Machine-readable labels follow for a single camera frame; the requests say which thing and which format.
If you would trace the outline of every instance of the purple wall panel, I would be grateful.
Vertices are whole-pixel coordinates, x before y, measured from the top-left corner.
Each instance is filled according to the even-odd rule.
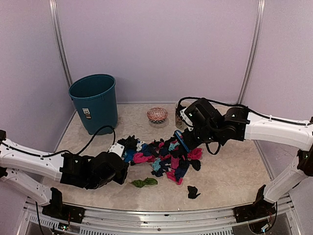
[[[238,98],[256,0],[76,0],[58,11],[74,81],[109,73],[118,102]]]
[[[0,1],[0,129],[53,151],[74,108],[53,34],[49,2]],[[26,197],[0,183],[0,234],[14,234]]]
[[[267,1],[245,104],[264,114],[292,119],[313,116],[313,1]],[[296,149],[261,142],[277,176]],[[305,234],[313,231],[313,180],[303,181],[291,198]]]

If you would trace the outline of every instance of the marble surface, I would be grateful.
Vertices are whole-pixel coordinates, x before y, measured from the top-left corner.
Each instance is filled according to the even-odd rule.
[[[165,108],[169,115],[163,124],[152,124],[146,116],[152,107]],[[223,114],[227,109],[217,106]],[[118,126],[116,139],[134,135],[143,141],[170,138],[175,127],[174,105],[128,104],[118,105]],[[91,136],[84,129],[75,114],[58,150],[69,149],[78,152]],[[95,156],[107,151],[112,143],[112,134],[97,136],[84,154]],[[189,167],[182,185],[167,179],[166,175],[157,178],[151,174],[151,163],[130,166],[127,180],[123,185],[110,182],[96,190],[86,190],[62,185],[44,178],[46,185],[58,188],[63,201],[78,205],[128,210],[128,211],[187,211],[234,206],[253,202],[259,187],[269,182],[269,177],[257,148],[252,141],[228,141],[217,156],[207,153],[205,146],[201,158],[201,170]],[[136,188],[130,182],[154,177],[157,186]],[[196,186],[201,193],[196,199],[188,199],[187,186]]]

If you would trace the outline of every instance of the bin label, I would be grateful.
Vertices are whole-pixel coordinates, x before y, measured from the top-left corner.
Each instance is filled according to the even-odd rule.
[[[83,108],[83,112],[84,112],[84,114],[85,114],[85,116],[86,116],[87,119],[91,119],[91,115],[90,115],[89,109],[87,109],[87,108],[84,109],[84,108]]]

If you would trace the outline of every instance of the teal trash can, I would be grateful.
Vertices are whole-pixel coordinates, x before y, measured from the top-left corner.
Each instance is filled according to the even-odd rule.
[[[117,124],[115,78],[107,74],[94,74],[79,79],[69,88],[77,113],[90,135],[100,127]],[[98,135],[112,133],[104,128]]]

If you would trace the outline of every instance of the bowl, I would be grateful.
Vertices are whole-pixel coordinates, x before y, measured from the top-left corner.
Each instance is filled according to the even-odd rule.
[[[167,118],[167,111],[163,108],[151,108],[147,112],[147,117],[150,122],[154,124],[161,124],[163,123]]]

